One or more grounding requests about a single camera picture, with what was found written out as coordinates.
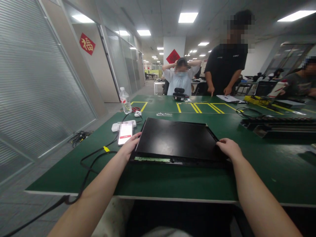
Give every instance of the green workbench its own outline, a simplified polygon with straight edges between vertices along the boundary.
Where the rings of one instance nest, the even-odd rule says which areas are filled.
[[[141,108],[144,121],[152,117],[206,123],[219,139],[227,137],[240,145],[246,159],[282,205],[316,206],[316,155],[309,152],[310,144],[315,143],[315,140],[261,139],[239,125],[242,118],[235,112],[236,108],[248,107],[277,117],[316,117],[315,102],[310,102],[301,110],[278,108],[278,112],[275,112],[252,104],[226,104],[217,97],[192,96],[190,99],[192,102],[181,103],[173,100],[172,96],[138,95],[132,106]],[[172,116],[159,117],[157,113],[170,113]],[[26,191],[76,195],[87,173],[79,164],[80,159],[111,142],[116,136],[111,131],[112,124],[121,121],[124,116],[123,112],[116,113]],[[144,121],[138,123],[134,133],[141,130]],[[117,151],[119,147],[114,143],[109,149]],[[89,165],[97,155],[90,157],[86,164]],[[99,159],[94,170],[100,171],[112,156],[109,154]],[[95,176],[90,175],[88,184]],[[151,163],[128,163],[115,195],[134,199],[218,203],[238,201],[231,171]]]

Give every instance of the woman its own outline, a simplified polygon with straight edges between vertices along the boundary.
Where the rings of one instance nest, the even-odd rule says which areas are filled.
[[[282,68],[279,68],[274,73],[270,73],[268,76],[273,77],[272,80],[279,80],[282,78],[282,72],[284,72],[284,70]]]
[[[62,215],[48,237],[90,237],[92,235],[113,196],[131,152],[139,141],[137,137],[140,135],[141,132],[135,134],[123,145],[84,190],[81,198]],[[217,142],[217,145],[233,163],[238,198],[254,234],[256,236],[302,237],[284,209],[243,157],[238,144],[224,138]],[[153,231],[150,233],[150,236],[157,236]]]
[[[285,76],[282,82],[288,87],[280,92],[284,97],[313,96],[316,97],[316,57],[306,60],[301,70]]]
[[[191,81],[199,71],[201,63],[201,60],[187,62],[185,58],[179,58],[173,64],[163,65],[162,71],[169,82],[167,95],[172,95],[175,88],[183,88],[184,94],[191,95]]]

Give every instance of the face mask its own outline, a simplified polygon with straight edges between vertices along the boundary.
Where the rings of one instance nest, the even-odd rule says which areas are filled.
[[[177,75],[177,77],[184,78],[184,77],[187,77],[188,73],[187,72],[177,72],[176,75]]]

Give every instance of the phone screen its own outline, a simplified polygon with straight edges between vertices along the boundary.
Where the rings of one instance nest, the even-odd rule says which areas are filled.
[[[133,135],[133,124],[132,123],[121,123],[119,124],[118,131],[118,144],[123,145]]]

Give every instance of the plastic bottle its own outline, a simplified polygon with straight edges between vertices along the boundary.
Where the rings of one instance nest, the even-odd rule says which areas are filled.
[[[129,95],[125,91],[124,87],[120,87],[119,89],[121,90],[119,93],[119,99],[122,103],[123,111],[124,113],[129,114],[132,112],[132,106],[131,106],[131,101],[129,99]]]

